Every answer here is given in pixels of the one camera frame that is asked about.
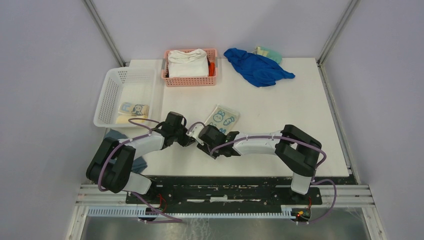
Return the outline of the blue bunny pattern towel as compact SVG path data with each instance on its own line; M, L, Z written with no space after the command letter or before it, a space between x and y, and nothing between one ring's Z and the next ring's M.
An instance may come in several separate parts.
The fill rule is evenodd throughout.
M240 113L238 111L222 104L217 104L204 124L214 126L221 133L228 134L237 123L239 117Z

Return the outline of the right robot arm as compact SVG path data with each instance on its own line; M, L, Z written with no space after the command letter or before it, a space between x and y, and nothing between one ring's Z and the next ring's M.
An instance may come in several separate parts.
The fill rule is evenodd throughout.
M187 135L197 142L198 149L213 159L251 154L277 156L292 171L288 196L295 204L302 204L309 198L319 157L327 157L318 140L291 124L280 131L259 134L223 133L213 125L196 126Z

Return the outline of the yellow duck towel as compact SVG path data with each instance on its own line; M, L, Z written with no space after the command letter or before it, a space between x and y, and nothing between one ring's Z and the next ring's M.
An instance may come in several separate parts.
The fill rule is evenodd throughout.
M116 124L120 124L120 125L122 125L122 124L130 124L129 119L134 119L134 118L136 118L136 119L135 119L135 120L133 120L133 122L135 122L135 123L139 123L139 124L142 124L142 123L144 123L144 122L145 122L145 120L143 120L143 119L147 119L147 116L146 116L146 115L128 115L128 114L120 114L120 115L118 115L118 117L116 118L115 123L116 123Z

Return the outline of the rabbit print towel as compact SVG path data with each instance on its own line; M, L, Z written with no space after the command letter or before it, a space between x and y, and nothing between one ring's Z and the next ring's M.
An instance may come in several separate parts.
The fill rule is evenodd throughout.
M150 106L147 104L133 104L130 102L123 102L118 112L132 116L147 116L149 114Z

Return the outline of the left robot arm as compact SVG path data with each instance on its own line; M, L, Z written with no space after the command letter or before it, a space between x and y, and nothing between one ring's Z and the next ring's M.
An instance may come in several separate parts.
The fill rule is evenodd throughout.
M126 139L104 138L88 165L86 178L97 184L100 191L135 192L144 203L154 202L158 195L155 183L132 171L134 160L174 143L182 147L193 144L195 139L188 136L186 124L183 115L171 111L165 121L154 128L147 127L144 135Z

